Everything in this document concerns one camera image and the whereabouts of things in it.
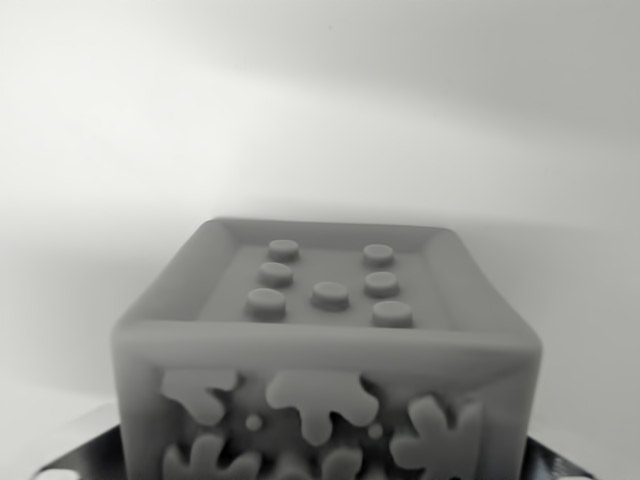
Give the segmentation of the black silver gripper left finger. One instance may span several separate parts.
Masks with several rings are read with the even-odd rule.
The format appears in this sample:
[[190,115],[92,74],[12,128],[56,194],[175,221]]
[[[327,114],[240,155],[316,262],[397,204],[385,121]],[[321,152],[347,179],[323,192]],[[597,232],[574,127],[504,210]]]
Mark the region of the black silver gripper left finger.
[[34,479],[126,479],[120,420],[105,403],[47,434],[37,446]]

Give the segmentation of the black silver gripper right finger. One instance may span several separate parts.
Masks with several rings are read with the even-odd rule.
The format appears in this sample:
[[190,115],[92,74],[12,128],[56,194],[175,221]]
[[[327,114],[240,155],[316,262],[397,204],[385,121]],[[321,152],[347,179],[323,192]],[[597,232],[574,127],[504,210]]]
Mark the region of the black silver gripper right finger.
[[522,480],[595,479],[591,472],[532,437],[527,438],[520,478]]

